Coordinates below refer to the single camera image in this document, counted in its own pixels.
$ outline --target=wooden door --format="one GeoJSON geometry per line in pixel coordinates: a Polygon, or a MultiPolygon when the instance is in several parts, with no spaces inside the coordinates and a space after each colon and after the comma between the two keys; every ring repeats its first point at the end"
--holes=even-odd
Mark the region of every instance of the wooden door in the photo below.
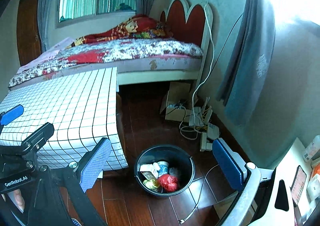
{"type": "Polygon", "coordinates": [[[41,54],[37,10],[38,0],[20,0],[17,16],[17,46],[21,66],[41,54]]]}

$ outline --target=red plastic bag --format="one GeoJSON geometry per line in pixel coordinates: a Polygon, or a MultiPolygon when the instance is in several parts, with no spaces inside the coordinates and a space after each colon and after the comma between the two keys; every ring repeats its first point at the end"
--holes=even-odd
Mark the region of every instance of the red plastic bag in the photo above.
{"type": "Polygon", "coordinates": [[[175,192],[178,189],[178,178],[169,174],[163,174],[158,178],[160,185],[167,192],[175,192]]]}

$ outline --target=red blanket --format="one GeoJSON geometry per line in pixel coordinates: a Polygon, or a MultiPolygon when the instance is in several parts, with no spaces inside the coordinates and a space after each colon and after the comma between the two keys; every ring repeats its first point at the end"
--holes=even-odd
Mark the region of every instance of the red blanket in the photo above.
{"type": "Polygon", "coordinates": [[[137,14],[109,31],[80,37],[67,48],[80,44],[110,41],[121,38],[168,38],[172,36],[173,34],[163,23],[144,14],[137,14]]]}

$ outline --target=bed frame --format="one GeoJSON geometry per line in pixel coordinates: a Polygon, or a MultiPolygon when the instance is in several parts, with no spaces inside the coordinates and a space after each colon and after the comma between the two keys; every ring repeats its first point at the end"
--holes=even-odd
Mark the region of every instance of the bed frame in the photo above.
{"type": "MultiPolygon", "coordinates": [[[[192,69],[180,68],[177,70],[166,70],[165,68],[148,68],[144,71],[119,71],[118,70],[118,84],[134,84],[157,81],[172,81],[172,80],[194,80],[197,86],[200,83],[204,63],[207,56],[208,46],[210,42],[210,32],[206,24],[205,12],[208,18],[209,26],[212,27],[213,13],[209,5],[205,3],[196,3],[189,6],[187,0],[173,0],[168,9],[162,11],[160,21],[166,23],[171,27],[173,37],[179,41],[186,43],[194,43],[201,47],[204,55],[202,60],[198,60],[197,67],[194,64],[192,69]]],[[[145,59],[135,59],[132,61],[147,61],[145,59]]],[[[48,79],[67,76],[70,74],[80,73],[101,68],[108,68],[110,63],[97,64],[82,64],[63,69],[55,73],[49,73],[40,77],[33,78],[21,84],[9,88],[15,90],[31,84],[42,82],[48,79]]]]}

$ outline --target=white bottle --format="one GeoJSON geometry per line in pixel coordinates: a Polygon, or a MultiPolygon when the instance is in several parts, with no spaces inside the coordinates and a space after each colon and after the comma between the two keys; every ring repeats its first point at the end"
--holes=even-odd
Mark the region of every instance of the white bottle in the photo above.
{"type": "Polygon", "coordinates": [[[320,150],[320,136],[316,136],[309,146],[303,151],[302,157],[308,162],[320,150]]]}

